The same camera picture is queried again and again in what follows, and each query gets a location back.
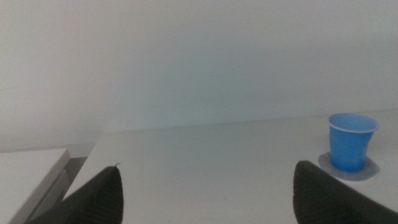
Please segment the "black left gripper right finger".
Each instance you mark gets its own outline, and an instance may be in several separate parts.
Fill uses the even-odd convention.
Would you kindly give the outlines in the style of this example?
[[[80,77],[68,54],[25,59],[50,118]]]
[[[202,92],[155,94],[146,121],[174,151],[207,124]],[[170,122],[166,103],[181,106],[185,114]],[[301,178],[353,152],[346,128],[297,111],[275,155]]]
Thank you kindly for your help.
[[[298,223],[397,223],[397,212],[336,180],[310,161],[296,164],[293,185]]]

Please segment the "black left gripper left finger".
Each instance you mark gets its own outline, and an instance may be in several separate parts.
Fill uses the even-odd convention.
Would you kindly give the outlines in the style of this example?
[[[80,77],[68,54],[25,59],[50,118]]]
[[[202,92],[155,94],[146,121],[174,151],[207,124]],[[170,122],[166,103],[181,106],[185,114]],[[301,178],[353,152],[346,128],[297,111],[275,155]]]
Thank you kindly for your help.
[[[120,171],[116,166],[108,166],[28,224],[121,224],[123,210]]]

